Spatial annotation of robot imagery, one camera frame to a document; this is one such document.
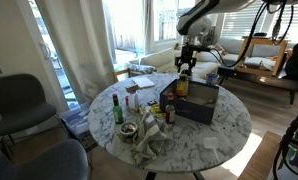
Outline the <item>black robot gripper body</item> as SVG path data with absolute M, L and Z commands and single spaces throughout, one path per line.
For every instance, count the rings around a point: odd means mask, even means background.
M 175 65 L 181 67 L 184 63 L 187 63 L 190 67 L 193 67 L 196 63 L 196 59 L 193 57 L 195 51 L 194 45 L 185 45 L 181 49 L 181 54 L 175 57 Z

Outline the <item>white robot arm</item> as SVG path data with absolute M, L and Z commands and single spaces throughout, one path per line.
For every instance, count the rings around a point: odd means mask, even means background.
M 191 38 L 196 38 L 200 36 L 203 32 L 208 33 L 211 26 L 211 20 L 207 18 L 209 14 L 215 13 L 229 13 L 237 12 L 242 9 L 247 8 L 256 0 L 201 0 L 188 12 L 184 13 L 178 20 L 176 26 L 177 31 L 180 35 L 187 37 L 189 40 Z M 298 4 L 298 0 L 262 0 L 260 8 L 255 15 L 254 22 L 252 24 L 249 36 L 247 38 L 246 47 L 243 49 L 242 55 L 238 60 L 231 64 L 231 67 L 241 64 L 244 61 L 244 56 L 247 53 L 249 45 L 251 44 L 252 35 L 257 26 L 258 20 L 261 17 L 263 11 L 267 9 L 269 11 L 270 5 L 278 5 L 279 16 L 282 16 L 284 9 L 287 5 L 294 9 L 294 6 Z M 178 69 L 181 68 L 183 64 L 188 64 L 188 74 L 192 74 L 192 68 L 196 64 L 196 59 L 192 57 L 193 52 L 208 51 L 208 48 L 194 45 L 190 41 L 187 41 L 182 47 L 181 55 L 176 58 L 176 66 Z

